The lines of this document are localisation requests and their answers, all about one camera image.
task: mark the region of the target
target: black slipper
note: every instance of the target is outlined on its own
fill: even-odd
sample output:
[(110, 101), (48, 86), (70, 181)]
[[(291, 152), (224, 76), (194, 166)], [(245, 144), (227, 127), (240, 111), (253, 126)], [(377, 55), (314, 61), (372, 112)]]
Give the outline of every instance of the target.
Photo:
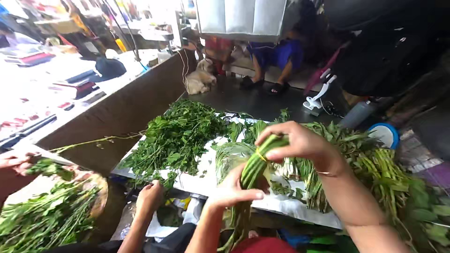
[(241, 83), (239, 84), (239, 88), (241, 90), (249, 90), (255, 86), (261, 86), (262, 84), (264, 84), (264, 79), (259, 80), (257, 82), (253, 82), (249, 76), (244, 76), (244, 78), (242, 78)]
[(286, 82), (284, 82), (283, 84), (274, 83), (274, 84), (270, 85), (266, 91), (269, 95), (273, 95), (273, 96), (281, 95), (285, 91), (287, 91), (289, 87), (290, 87), (290, 85)]

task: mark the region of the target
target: blue shorts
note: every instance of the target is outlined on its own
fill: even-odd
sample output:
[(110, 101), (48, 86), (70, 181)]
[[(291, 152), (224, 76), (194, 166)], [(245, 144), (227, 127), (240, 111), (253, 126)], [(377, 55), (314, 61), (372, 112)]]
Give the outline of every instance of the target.
[(303, 60), (303, 48), (299, 40), (282, 40), (279, 44), (250, 42), (248, 51), (255, 55), (261, 69), (266, 70), (269, 66), (277, 66), (284, 69), (289, 60), (292, 68), (300, 67)]

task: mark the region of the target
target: dog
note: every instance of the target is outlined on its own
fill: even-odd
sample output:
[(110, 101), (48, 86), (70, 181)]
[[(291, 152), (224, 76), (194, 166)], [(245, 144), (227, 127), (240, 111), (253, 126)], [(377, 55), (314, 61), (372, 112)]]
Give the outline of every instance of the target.
[(210, 85), (215, 85), (217, 79), (212, 75), (214, 67), (210, 59), (203, 59), (197, 64), (194, 72), (186, 76), (184, 85), (189, 95), (203, 93), (210, 90)]

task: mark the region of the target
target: wooden partition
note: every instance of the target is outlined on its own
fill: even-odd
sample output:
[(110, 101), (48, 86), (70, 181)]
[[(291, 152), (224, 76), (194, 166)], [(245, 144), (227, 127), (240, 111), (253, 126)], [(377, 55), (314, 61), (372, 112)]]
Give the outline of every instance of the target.
[[(195, 67), (195, 56), (186, 51), (189, 72)], [(188, 60), (181, 51), (187, 71)], [(185, 91), (182, 82), (183, 62), (175, 54), (162, 64), (125, 85), (113, 94), (75, 117), (62, 127), (37, 142), (46, 149), (101, 139), (105, 136), (126, 136), (147, 128), (147, 123), (162, 115), (169, 104), (175, 102)], [(103, 141), (81, 145), (67, 150), (61, 156), (90, 170), (108, 175), (139, 137), (127, 140), (115, 139), (114, 143)]]

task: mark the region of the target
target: red shirt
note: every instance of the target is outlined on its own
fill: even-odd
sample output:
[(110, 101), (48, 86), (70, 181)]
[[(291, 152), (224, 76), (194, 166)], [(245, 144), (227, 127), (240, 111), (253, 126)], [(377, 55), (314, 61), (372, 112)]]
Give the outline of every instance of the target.
[(241, 242), (232, 253), (297, 253), (287, 242), (275, 237), (255, 237)]

